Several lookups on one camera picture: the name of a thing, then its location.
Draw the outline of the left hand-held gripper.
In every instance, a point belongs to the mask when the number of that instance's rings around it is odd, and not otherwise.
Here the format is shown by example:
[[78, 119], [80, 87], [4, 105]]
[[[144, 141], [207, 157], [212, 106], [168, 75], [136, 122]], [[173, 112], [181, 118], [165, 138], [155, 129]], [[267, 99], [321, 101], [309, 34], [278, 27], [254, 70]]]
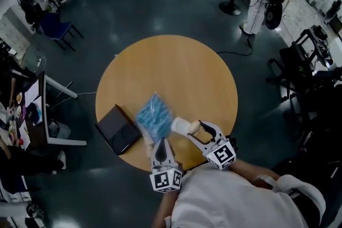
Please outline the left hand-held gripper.
[[[163, 161], [163, 144], [165, 150], [164, 162]], [[167, 193], [179, 190], [181, 188], [181, 180], [183, 173], [180, 170], [179, 163], [175, 160], [174, 151], [168, 139], [160, 139], [153, 147], [151, 153], [152, 174], [150, 181], [153, 190], [160, 193]]]

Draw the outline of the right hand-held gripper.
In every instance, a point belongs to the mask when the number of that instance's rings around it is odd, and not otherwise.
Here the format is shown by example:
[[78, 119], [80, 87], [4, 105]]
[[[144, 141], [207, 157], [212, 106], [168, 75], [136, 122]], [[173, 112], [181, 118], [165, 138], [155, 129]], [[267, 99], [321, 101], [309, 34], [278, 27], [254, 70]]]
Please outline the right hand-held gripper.
[[[212, 163], [218, 169], [223, 170], [234, 163], [236, 160], [235, 149], [229, 139], [226, 141], [221, 139], [224, 137], [222, 130], [212, 122], [199, 120], [199, 123], [204, 131], [212, 136], [211, 141], [204, 143], [190, 133], [187, 134], [187, 138], [204, 153], [204, 157], [208, 162]], [[217, 141], [219, 141], [217, 144], [211, 146], [211, 142]]]

